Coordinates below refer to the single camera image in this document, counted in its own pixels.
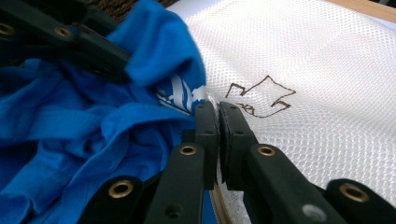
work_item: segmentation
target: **brown woven material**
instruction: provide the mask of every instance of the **brown woven material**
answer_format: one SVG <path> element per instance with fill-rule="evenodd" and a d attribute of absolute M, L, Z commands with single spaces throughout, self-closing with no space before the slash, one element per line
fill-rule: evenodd
<path fill-rule="evenodd" d="M 169 7 L 177 0 L 156 1 L 161 3 L 164 7 Z M 136 0 L 88 0 L 88 6 L 98 6 L 107 15 L 113 17 L 117 21 L 123 21 L 136 2 Z"/>

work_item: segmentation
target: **blue fabric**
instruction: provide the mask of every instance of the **blue fabric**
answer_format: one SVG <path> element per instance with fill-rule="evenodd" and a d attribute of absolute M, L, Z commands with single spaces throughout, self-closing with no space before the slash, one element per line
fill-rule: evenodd
<path fill-rule="evenodd" d="M 66 62 L 0 68 L 0 223 L 76 223 L 103 183 L 157 174 L 194 127 L 205 72 L 183 21 L 141 0 L 108 39 L 131 53 L 126 84 Z"/>

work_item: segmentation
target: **white mesh fabric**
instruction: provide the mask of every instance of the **white mesh fabric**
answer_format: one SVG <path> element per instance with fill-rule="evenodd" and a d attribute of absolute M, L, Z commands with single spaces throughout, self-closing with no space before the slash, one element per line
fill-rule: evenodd
<path fill-rule="evenodd" d="M 224 0 L 186 23 L 210 97 L 244 108 L 261 143 L 320 187 L 354 179 L 396 205 L 394 30 L 316 0 Z M 222 193 L 248 223 L 241 195 Z"/>

